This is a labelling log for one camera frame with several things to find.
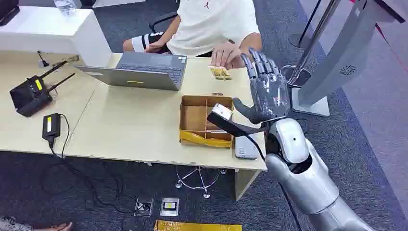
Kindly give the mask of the person's right hand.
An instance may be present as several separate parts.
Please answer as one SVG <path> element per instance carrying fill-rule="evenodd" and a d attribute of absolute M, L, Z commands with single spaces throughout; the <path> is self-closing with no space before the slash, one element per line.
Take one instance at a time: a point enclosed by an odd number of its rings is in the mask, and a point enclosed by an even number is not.
<path fill-rule="evenodd" d="M 159 53 L 159 54 L 166 53 L 167 46 L 166 46 L 166 43 L 156 41 L 154 43 L 147 45 L 144 52 L 145 53 Z"/>

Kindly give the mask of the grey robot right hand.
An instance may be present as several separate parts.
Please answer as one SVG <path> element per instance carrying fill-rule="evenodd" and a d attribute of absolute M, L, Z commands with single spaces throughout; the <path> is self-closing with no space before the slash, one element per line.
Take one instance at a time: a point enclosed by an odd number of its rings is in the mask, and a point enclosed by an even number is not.
<path fill-rule="evenodd" d="M 252 124 L 285 118 L 291 108 L 286 78 L 271 58 L 253 48 L 248 51 L 250 55 L 242 53 L 241 59 L 250 80 L 253 106 L 233 98 L 235 109 Z"/>

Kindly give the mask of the person's left hand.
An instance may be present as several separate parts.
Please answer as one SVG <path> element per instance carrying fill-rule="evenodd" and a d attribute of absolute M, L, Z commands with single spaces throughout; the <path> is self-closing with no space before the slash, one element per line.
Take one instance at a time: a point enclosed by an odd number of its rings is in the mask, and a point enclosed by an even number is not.
<path fill-rule="evenodd" d="M 211 56 L 211 66 L 224 67 L 227 70 L 243 68 L 239 46 L 225 42 L 214 47 Z"/>

